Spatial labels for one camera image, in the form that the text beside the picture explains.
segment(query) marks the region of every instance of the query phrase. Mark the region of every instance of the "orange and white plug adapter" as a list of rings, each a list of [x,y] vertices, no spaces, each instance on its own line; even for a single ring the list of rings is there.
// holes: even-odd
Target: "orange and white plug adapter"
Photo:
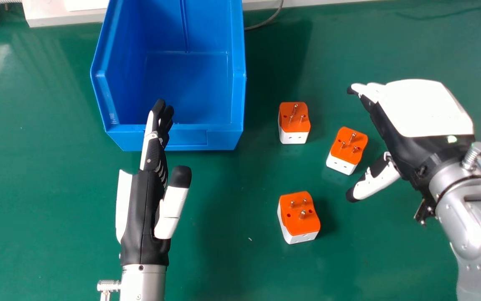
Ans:
[[[278,116],[279,141],[283,144],[304,144],[311,130],[305,102],[282,102]]]
[[[368,141],[365,134],[343,126],[331,147],[326,166],[345,175],[351,175],[361,161]]]
[[[287,244],[314,240],[320,231],[313,198],[307,191],[286,194],[279,198],[277,217]]]

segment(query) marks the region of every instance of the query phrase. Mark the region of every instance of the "robotic hand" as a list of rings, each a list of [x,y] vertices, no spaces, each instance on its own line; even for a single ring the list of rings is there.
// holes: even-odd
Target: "robotic hand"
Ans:
[[[172,126],[173,108],[159,99],[149,112],[140,170],[120,170],[116,200],[116,238],[122,246],[122,280],[101,280],[101,301],[120,291],[120,301],[162,301],[170,238],[192,181],[189,167],[176,166],[168,186],[164,147]]]
[[[358,202],[402,178],[422,194],[415,219],[441,223],[458,261],[460,301],[481,300],[481,143],[473,122],[439,82],[353,84],[387,145],[346,194]]]

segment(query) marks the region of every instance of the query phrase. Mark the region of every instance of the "blue storage bin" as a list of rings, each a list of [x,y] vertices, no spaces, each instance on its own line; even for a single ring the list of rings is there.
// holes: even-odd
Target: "blue storage bin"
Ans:
[[[167,150],[230,150],[244,126],[242,0],[110,0],[91,68],[105,132],[142,149],[158,98],[175,109]]]

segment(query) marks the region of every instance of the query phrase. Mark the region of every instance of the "green tabletop surface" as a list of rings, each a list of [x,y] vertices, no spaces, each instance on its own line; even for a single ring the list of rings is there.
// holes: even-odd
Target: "green tabletop surface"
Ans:
[[[245,23],[271,14],[247,12]],[[140,154],[122,152],[103,131],[89,78],[100,28],[29,28],[21,6],[0,6],[0,301],[93,301],[99,279],[120,278],[118,170],[135,172]],[[290,8],[245,38],[238,147],[168,153],[169,166],[190,166],[193,181],[172,240],[166,299],[456,300],[456,260],[437,221],[423,228],[413,220],[420,195],[408,183],[345,200],[384,150],[346,88],[439,80],[481,141],[481,0]],[[279,142],[284,101],[309,105],[307,144]],[[351,176],[325,164],[342,126],[369,137]],[[322,229],[312,242],[288,245],[278,199],[303,190]]]

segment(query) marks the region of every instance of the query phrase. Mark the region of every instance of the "orange plug top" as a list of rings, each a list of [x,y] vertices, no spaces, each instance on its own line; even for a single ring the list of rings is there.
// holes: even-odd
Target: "orange plug top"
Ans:
[[[286,194],[279,198],[281,220],[292,236],[320,231],[320,219],[313,198],[307,191]]]
[[[279,105],[279,126],[284,132],[309,132],[311,122],[305,102],[282,102]]]
[[[357,165],[361,161],[368,141],[365,134],[343,126],[337,133],[330,154],[335,158]]]

